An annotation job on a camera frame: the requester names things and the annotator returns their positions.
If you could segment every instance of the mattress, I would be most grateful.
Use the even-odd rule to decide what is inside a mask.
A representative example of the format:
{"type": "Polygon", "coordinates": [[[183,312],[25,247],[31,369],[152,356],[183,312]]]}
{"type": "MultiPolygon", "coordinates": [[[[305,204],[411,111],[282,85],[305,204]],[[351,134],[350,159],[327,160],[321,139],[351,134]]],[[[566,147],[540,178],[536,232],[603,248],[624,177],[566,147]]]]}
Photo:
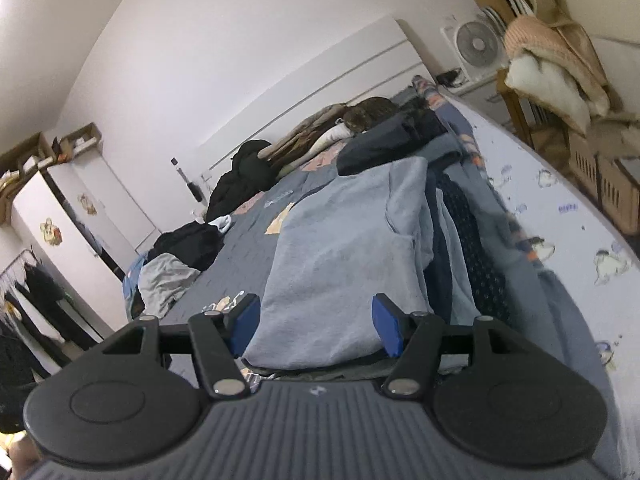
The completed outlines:
{"type": "MultiPolygon", "coordinates": [[[[619,411],[623,473],[640,478],[640,374],[634,359],[640,345],[640,310],[634,300],[640,296],[638,260],[615,228],[527,146],[462,101],[451,101],[473,127],[486,174],[524,230],[522,238],[559,277],[587,322],[619,411]]],[[[289,203],[336,174],[335,161],[319,168],[312,161],[257,197],[244,214],[234,214],[216,261],[162,323],[184,323],[227,296],[263,295],[278,238],[266,234],[268,228],[289,203]]],[[[196,385],[189,357],[174,356],[171,370],[196,385]]]]}

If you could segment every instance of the gray bed sheet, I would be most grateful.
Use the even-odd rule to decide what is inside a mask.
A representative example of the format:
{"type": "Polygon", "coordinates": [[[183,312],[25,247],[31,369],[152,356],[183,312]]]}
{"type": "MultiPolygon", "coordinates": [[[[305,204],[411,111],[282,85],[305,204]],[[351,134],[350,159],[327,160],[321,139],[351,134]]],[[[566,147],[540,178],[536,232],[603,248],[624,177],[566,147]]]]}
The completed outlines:
{"type": "MultiPolygon", "coordinates": [[[[232,215],[233,224],[216,261],[180,298],[162,324],[186,323],[225,296],[233,299],[244,290],[262,297],[276,251],[278,235],[265,231],[290,202],[337,176],[334,161],[315,171],[295,170],[268,190],[245,214],[232,215]]],[[[191,357],[173,355],[170,370],[197,386],[191,357]]]]}

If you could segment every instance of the beige plastic basket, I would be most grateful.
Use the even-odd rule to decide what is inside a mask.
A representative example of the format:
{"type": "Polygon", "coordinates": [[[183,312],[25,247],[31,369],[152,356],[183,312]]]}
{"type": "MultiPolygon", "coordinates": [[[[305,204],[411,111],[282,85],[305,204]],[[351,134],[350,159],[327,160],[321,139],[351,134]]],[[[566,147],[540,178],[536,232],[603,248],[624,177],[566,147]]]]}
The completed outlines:
{"type": "MultiPolygon", "coordinates": [[[[569,166],[594,198],[598,197],[596,160],[586,139],[578,134],[569,136],[571,158],[569,166]]],[[[615,164],[599,159],[602,177],[602,207],[613,223],[626,235],[640,232],[640,190],[615,164]]]]}

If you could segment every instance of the white headboard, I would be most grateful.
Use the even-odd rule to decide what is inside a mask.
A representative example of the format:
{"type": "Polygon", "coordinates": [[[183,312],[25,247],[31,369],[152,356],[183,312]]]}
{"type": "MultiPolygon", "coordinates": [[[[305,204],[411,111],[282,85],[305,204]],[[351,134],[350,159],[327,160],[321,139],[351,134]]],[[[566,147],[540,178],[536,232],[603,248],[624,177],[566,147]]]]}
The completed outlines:
{"type": "Polygon", "coordinates": [[[211,190],[245,141],[275,142],[329,104],[391,97],[415,74],[433,79],[396,20],[387,16],[281,79],[196,150],[177,156],[178,162],[191,180],[211,190]]]}

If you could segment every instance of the fan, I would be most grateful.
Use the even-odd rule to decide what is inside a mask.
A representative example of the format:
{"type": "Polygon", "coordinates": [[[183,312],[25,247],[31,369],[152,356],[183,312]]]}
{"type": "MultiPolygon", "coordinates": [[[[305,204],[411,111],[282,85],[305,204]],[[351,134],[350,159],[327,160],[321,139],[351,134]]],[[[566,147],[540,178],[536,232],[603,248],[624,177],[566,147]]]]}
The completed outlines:
{"type": "Polygon", "coordinates": [[[484,18],[478,17],[462,23],[449,20],[441,31],[460,59],[462,70],[469,81],[494,74],[509,63],[502,40],[484,18]]]}

